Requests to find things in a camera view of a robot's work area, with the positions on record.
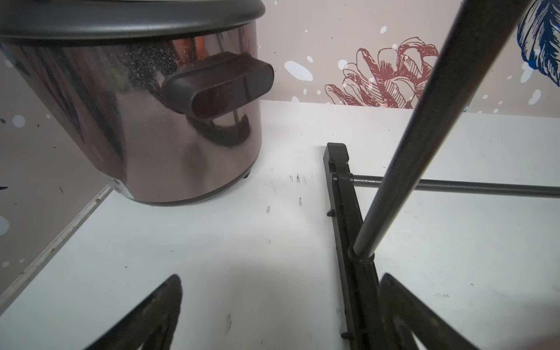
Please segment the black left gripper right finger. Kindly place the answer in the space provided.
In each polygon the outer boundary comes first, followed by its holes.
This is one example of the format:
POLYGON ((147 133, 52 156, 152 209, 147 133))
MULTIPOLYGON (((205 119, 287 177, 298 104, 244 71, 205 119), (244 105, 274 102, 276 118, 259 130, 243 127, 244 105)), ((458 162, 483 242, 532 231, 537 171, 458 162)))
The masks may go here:
POLYGON ((379 302, 391 349, 417 349, 417 341, 426 349, 477 349, 390 274, 381 279, 379 302))

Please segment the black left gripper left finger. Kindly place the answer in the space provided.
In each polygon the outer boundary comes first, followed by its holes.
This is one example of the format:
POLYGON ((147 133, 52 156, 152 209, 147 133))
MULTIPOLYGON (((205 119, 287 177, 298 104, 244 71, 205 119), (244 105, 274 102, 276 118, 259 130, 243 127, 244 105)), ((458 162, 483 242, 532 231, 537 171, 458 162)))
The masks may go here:
POLYGON ((181 279, 174 274, 88 348, 170 349, 181 302, 181 279))

